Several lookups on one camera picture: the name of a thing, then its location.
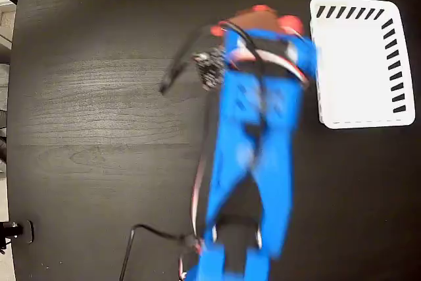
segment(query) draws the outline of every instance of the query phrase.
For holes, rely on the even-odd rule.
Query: black mount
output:
[[[10,243],[6,242],[6,238],[11,240],[19,237],[26,243],[33,242],[34,229],[29,220],[23,223],[0,222],[0,253],[4,255],[4,250],[6,250],[7,245]]]

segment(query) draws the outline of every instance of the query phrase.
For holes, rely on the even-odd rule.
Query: wire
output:
[[[152,226],[149,226],[149,225],[146,225],[146,224],[133,225],[132,229],[130,230],[130,237],[129,237],[129,240],[128,240],[128,243],[127,243],[127,246],[126,246],[126,253],[124,255],[123,265],[122,265],[121,272],[120,272],[120,279],[119,279],[120,281],[123,281],[123,279],[124,279],[124,275],[125,275],[126,269],[127,269],[127,264],[128,264],[128,261],[129,261],[130,251],[132,250],[132,246],[133,246],[134,236],[135,236],[136,230],[140,229],[140,228],[142,228],[142,229],[144,229],[144,230],[146,230],[146,231],[148,231],[148,232],[150,232],[150,233],[152,233],[152,234],[154,234],[158,237],[164,238],[166,240],[172,240],[174,242],[178,242],[178,243],[181,243],[181,244],[185,243],[186,238],[189,236],[189,235],[183,235],[183,234],[175,235],[175,234],[166,233],[166,232],[157,230],[156,228],[153,228]]]

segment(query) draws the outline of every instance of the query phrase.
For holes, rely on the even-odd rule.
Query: wood grain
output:
[[[401,10],[416,106],[419,0]],[[190,70],[159,80],[186,33],[256,3],[297,14],[310,0],[19,0],[9,82],[8,192],[16,279],[116,280],[128,230],[189,231],[205,93]],[[198,44],[198,49],[209,45]],[[306,91],[294,142],[294,209],[273,280],[417,280],[420,116],[412,126],[333,131]],[[176,278],[178,250],[139,235],[127,280]]]

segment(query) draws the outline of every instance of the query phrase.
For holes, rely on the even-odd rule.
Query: white plastic tray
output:
[[[312,0],[320,121],[328,128],[409,125],[414,93],[394,3]]]

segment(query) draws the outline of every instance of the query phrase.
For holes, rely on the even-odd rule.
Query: black stripe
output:
[[[393,34],[395,34],[395,29],[392,29],[390,31],[388,31],[388,33],[386,33],[383,38],[387,39],[389,36],[392,36]]]
[[[396,102],[396,101],[400,101],[400,100],[405,100],[405,94],[402,93],[401,95],[397,95],[396,97],[392,98],[392,102]]]
[[[407,110],[407,106],[406,105],[401,105],[400,107],[394,108],[393,113],[396,112],[403,112]]]
[[[358,12],[358,14],[357,14],[357,16],[355,17],[356,19],[358,19],[361,15],[362,15],[362,13],[365,11],[366,9],[365,8],[361,8],[360,9],[360,11]]]
[[[341,7],[340,8],[340,10],[339,10],[339,12],[337,13],[337,16],[336,16],[337,19],[341,17],[341,15],[343,14],[343,11],[345,11],[345,8],[346,7]]]
[[[326,18],[330,18],[330,16],[332,15],[332,13],[334,13],[336,6],[331,6],[328,14],[326,15]]]
[[[394,39],[392,42],[390,42],[389,44],[387,44],[384,48],[385,49],[390,49],[392,46],[396,45],[397,41],[396,39]]]
[[[387,21],[384,25],[382,25],[382,29],[387,28],[388,26],[390,26],[393,23],[392,19],[389,19],[389,21]]]
[[[390,54],[387,56],[387,59],[392,59],[393,57],[396,57],[397,55],[399,55],[399,50],[398,50],[398,49],[397,49],[396,51],[394,51],[394,52],[390,53]]]
[[[374,20],[377,20],[377,19],[379,19],[379,16],[381,16],[382,15],[382,13],[384,13],[384,9],[380,9],[379,10],[379,13],[374,17]]]
[[[392,65],[390,65],[387,69],[391,70],[391,69],[394,69],[396,67],[399,67],[400,65],[401,65],[401,61],[397,61],[397,62],[393,63]]]
[[[368,14],[367,14],[365,19],[367,20],[368,18],[370,18],[370,16],[373,14],[373,12],[374,12],[374,9],[371,8],[370,11],[368,11]]]
[[[317,12],[317,15],[316,15],[316,17],[317,18],[319,18],[321,15],[322,15],[322,13],[323,13],[323,10],[326,8],[326,6],[320,6],[319,8],[318,8],[318,12]]]
[[[390,90],[395,91],[402,88],[403,88],[403,82],[401,82],[400,84],[397,84],[396,86],[393,86],[392,88],[390,88]]]
[[[389,80],[395,80],[402,77],[402,72],[397,72],[396,74],[389,77]]]
[[[351,10],[347,14],[347,19],[349,19],[349,17],[354,13],[355,9],[356,9],[355,7],[351,8]]]

